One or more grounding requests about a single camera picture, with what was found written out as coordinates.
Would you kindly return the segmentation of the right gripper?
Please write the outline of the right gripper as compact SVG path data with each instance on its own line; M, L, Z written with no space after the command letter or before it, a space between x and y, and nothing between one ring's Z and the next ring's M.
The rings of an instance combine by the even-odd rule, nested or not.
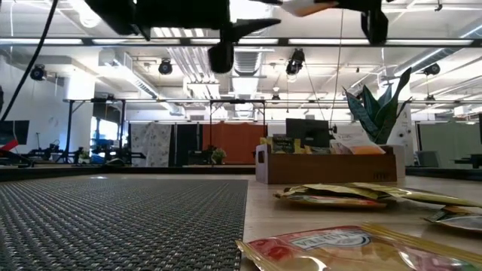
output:
M316 3L326 4L328 8L347 9L360 11L361 29L370 44L385 44L388 33L389 20L381 11L382 1L393 2L394 0L316 0Z

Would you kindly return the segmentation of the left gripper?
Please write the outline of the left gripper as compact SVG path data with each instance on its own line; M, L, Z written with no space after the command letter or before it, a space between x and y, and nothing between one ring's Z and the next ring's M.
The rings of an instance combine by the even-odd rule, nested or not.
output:
M229 0L84 0L119 35L151 38L153 28L224 29L225 40L208 49L210 69L228 73L234 46L242 37L281 23L280 19L240 19L230 22Z

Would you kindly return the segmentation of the brown wooden tea organiser box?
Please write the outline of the brown wooden tea organiser box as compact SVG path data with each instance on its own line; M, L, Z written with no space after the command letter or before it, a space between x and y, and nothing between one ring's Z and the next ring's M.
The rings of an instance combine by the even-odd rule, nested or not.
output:
M255 152L256 180L264 184L396 182L396 157L385 154L275 154L269 145Z

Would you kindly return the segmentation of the black beam with light strips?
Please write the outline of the black beam with light strips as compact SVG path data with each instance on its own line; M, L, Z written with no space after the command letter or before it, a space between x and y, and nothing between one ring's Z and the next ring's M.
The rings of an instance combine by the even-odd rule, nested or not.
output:
M34 47L38 38L0 37L0 46ZM216 45L218 38L46 38L45 46L54 47L208 47ZM242 38L237 47L371 47L363 38ZM479 48L482 38L392 38L383 47L421 48Z

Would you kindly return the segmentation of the orange partition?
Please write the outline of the orange partition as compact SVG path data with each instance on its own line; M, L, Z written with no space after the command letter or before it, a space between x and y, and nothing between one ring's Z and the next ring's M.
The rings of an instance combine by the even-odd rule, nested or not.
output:
M255 164L254 152L264 130L265 126L253 123L203 124L203 150L222 149L224 164Z

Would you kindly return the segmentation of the snake plant in white pot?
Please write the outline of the snake plant in white pot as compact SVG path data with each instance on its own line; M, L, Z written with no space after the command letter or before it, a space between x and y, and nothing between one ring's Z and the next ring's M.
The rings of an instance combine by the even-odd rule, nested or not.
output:
M374 98L366 86L363 86L361 98L344 89L350 112L376 145L385 145L388 142L398 118L406 105L412 102L412 97L403 102L398 99L410 81L412 69L409 67L401 74L395 92L392 92L392 87L388 87L378 99Z

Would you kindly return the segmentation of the black partition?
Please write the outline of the black partition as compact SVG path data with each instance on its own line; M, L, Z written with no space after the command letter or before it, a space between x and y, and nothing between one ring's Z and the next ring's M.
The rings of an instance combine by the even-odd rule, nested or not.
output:
M203 145L202 124L179 124L175 140L175 164L188 165L189 152L199 151Z

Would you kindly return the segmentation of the black monitor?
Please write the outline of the black monitor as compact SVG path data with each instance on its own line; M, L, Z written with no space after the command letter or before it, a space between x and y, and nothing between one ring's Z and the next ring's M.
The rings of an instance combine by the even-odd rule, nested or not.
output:
M28 120L0 121L0 145L6 145L14 139L16 139L20 145L26 145L28 135Z
M287 118L285 131L289 138L300 139L302 145L328 148L330 144L329 122Z

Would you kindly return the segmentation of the white patterned curtain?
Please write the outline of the white patterned curtain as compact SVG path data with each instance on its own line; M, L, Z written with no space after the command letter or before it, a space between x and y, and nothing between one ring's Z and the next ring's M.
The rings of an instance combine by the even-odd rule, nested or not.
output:
M168 124L132 123L130 142L133 153L141 153L145 158L132 158L133 167L167 167L172 126Z

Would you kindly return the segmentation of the grey office chair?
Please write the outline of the grey office chair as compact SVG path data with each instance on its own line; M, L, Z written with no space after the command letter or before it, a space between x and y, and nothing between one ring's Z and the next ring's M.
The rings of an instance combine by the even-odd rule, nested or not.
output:
M437 151L417 151L415 156L420 167L440 167L441 162Z

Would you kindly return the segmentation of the grey partition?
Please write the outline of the grey partition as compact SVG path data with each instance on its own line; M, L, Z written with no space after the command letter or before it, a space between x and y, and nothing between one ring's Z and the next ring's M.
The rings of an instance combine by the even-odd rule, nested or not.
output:
M422 151L436 152L442 169L472 169L455 161L482 154L478 123L421 123L419 137Z

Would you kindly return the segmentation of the grey woven placemat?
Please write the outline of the grey woven placemat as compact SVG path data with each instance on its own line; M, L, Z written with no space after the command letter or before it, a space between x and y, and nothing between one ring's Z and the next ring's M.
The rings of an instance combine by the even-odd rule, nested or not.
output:
M0 184L0 271L239 271L245 180Z

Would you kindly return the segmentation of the black aluminium rig frame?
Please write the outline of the black aluminium rig frame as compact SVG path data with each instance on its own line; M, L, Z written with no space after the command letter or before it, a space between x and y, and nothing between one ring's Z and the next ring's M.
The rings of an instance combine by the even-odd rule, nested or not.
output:
M482 169L438 169L424 167L407 167L407 176L459 179L464 181L481 181ZM253 167L125 167L125 166L59 166L59 167L6 167L0 166L0 182L22 181L42 178L61 178L81 175L105 174L152 174L152 175L254 175Z

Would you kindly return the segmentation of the background black rig frame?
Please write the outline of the background black rig frame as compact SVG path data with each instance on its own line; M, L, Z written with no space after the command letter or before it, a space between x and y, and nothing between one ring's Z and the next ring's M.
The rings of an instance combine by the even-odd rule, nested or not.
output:
M64 99L64 102L69 104L69 112L68 112L68 122L67 122L67 136L66 136L66 151L70 150L70 141L71 141L71 134L72 134L72 116L74 111L79 109L84 103L101 103L104 105L111 104L111 103L121 103L121 113L120 113L120 128L121 131L124 131L124 122L125 122L125 114L127 112L127 103L166 103L165 108L168 107L169 103L175 104L209 104L209 125L212 125L212 106L215 103L219 105L224 103L229 103L231 105L241 105L241 104L261 104L262 105L262 114L263 114L263 121L262 127L264 128L264 137L268 136L267 131L267 122L266 122L266 104L268 101L266 99L101 99L101 98L92 98L92 99Z

